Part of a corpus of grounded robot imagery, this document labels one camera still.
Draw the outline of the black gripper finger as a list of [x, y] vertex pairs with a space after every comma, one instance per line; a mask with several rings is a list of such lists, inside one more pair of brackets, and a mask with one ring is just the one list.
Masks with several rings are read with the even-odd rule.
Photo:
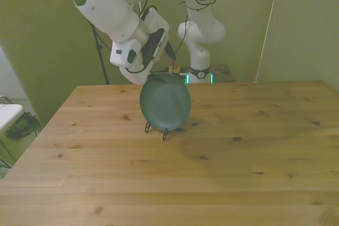
[[160, 76], [158, 76], [155, 73], [150, 73], [148, 75], [148, 79], [153, 80], [155, 82], [159, 82], [159, 83], [166, 83], [166, 81], [164, 79], [162, 79]]
[[169, 41], [166, 43], [165, 52], [172, 60], [176, 60], [176, 53]]

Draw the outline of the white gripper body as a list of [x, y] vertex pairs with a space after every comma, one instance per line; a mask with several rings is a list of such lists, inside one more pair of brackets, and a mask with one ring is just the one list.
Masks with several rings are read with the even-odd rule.
[[130, 82], [142, 85], [155, 62], [165, 51], [169, 38], [169, 24], [155, 7], [144, 10], [134, 34], [122, 46], [121, 73]]

